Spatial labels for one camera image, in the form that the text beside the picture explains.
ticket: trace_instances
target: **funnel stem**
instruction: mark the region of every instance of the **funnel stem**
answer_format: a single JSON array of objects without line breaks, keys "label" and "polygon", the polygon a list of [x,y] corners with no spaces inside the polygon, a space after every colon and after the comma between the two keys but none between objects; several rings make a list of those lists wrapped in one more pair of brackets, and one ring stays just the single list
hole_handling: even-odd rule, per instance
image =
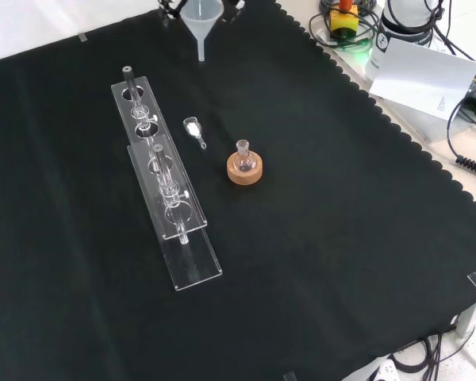
[{"label": "funnel stem", "polygon": [[198,56],[201,62],[205,60],[205,39],[198,40]]}]

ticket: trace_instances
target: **white cylinder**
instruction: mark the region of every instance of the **white cylinder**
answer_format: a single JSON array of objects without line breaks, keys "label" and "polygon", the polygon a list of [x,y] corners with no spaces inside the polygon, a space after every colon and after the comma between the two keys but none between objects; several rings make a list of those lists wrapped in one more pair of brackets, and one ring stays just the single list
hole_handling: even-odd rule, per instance
[{"label": "white cylinder", "polygon": [[[411,28],[419,27],[426,25],[430,21],[431,11],[427,8],[423,0],[390,1],[393,14],[403,26]],[[439,0],[427,0],[428,6],[430,6],[432,9],[434,9],[438,3]],[[391,16],[391,11],[388,7],[388,0],[386,0],[385,8],[382,11],[382,19],[383,18],[385,18],[391,24],[397,25],[397,22]],[[414,44],[426,45],[430,41],[431,34],[430,32],[416,34],[399,33],[398,31],[394,32],[393,30],[387,28],[381,21],[378,34],[374,40],[372,54],[370,54],[370,59],[365,66],[367,77],[372,81],[378,75],[384,55],[386,53],[386,49],[388,48],[390,39],[392,38],[412,42]]]}]

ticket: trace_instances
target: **small glass vial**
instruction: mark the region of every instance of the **small glass vial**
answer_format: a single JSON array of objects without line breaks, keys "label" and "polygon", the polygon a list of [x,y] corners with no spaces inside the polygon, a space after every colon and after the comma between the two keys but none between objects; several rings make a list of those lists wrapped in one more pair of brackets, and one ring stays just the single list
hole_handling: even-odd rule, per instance
[{"label": "small glass vial", "polygon": [[237,171],[247,172],[256,166],[254,155],[248,150],[248,141],[238,140],[236,143],[238,153],[235,154],[234,167]]}]

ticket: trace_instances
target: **white machine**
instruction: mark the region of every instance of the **white machine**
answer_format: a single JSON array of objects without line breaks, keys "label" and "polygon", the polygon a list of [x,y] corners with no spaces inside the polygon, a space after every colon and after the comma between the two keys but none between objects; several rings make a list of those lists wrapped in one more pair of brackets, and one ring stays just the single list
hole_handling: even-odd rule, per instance
[{"label": "white machine", "polygon": [[386,0],[379,33],[365,68],[369,79],[375,79],[390,39],[397,38],[419,45],[430,43],[433,31],[428,26],[442,16],[434,12],[440,3],[442,0]]}]

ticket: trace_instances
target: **yellow device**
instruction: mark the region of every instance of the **yellow device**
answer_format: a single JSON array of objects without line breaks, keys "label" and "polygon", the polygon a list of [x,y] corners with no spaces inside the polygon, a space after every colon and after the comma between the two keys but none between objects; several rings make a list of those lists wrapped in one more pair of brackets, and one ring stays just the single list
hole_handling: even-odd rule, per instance
[{"label": "yellow device", "polygon": [[[358,14],[358,6],[351,6],[348,11]],[[332,10],[330,12],[330,30],[341,37],[356,37],[359,19],[354,14]]]}]

